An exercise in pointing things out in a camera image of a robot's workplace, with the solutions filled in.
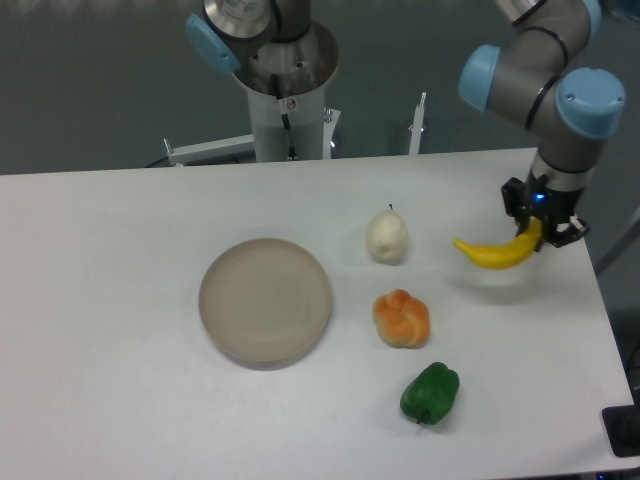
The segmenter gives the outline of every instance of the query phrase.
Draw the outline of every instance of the beige plate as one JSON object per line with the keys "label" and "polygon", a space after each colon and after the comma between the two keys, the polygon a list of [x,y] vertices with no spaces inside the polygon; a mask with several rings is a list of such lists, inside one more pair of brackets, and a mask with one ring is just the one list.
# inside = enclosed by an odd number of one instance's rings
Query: beige plate
{"label": "beige plate", "polygon": [[250,240],[224,252],[200,287],[200,316],[216,344],[247,362],[298,359],[331,312],[322,265],[284,240]]}

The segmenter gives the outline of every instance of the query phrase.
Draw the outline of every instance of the plastic vegetable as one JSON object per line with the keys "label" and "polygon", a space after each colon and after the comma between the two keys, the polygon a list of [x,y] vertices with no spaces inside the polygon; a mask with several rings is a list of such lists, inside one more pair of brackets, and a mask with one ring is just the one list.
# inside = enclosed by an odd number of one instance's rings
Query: plastic vegetable
{"label": "plastic vegetable", "polygon": [[416,423],[435,425],[451,411],[459,387],[456,372],[444,363],[432,363],[405,389],[400,409]]}
{"label": "plastic vegetable", "polygon": [[377,261],[387,265],[400,263],[407,244],[407,224],[389,204],[389,210],[377,214],[367,227],[367,249]]}
{"label": "plastic vegetable", "polygon": [[477,266],[500,270],[514,267],[529,258],[538,247],[541,236],[542,223],[534,218],[523,233],[503,245],[471,245],[459,238],[453,244]]}
{"label": "plastic vegetable", "polygon": [[418,348],[431,332],[429,309],[404,290],[379,297],[373,304],[373,318],[378,334],[397,348]]}

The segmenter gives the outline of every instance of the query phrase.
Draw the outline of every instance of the blue joint cap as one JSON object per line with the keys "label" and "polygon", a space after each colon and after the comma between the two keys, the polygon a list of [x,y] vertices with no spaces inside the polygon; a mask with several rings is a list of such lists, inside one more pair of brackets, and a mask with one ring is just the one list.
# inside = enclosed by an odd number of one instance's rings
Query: blue joint cap
{"label": "blue joint cap", "polygon": [[602,10],[598,0],[582,0],[584,6],[587,7],[589,12],[589,21],[591,23],[591,33],[589,34],[589,41],[593,39],[602,23]]}
{"label": "blue joint cap", "polygon": [[487,111],[499,56],[499,47],[483,45],[471,54],[460,75],[458,95],[481,112]]}
{"label": "blue joint cap", "polygon": [[624,108],[624,86],[606,70],[579,68],[558,84],[556,106],[577,134],[593,140],[613,135]]}
{"label": "blue joint cap", "polygon": [[187,37],[196,52],[221,73],[231,73],[240,68],[240,61],[222,39],[195,14],[185,22]]}

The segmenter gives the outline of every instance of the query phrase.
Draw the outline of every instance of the yellow banana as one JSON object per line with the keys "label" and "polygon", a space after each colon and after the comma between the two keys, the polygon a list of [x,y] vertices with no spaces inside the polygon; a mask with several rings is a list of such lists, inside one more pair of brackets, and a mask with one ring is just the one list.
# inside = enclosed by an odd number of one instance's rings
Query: yellow banana
{"label": "yellow banana", "polygon": [[500,270],[514,267],[529,258],[538,246],[541,236],[542,222],[533,218],[524,232],[503,245],[471,245],[459,238],[456,238],[453,244],[477,266]]}

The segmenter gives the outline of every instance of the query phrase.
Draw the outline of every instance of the white pear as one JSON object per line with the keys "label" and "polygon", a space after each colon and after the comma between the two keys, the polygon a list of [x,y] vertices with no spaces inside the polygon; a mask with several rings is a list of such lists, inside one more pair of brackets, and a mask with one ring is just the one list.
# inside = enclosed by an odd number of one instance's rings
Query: white pear
{"label": "white pear", "polygon": [[367,228],[367,249],[377,261],[397,265],[409,244],[409,229],[398,213],[389,210],[377,214]]}

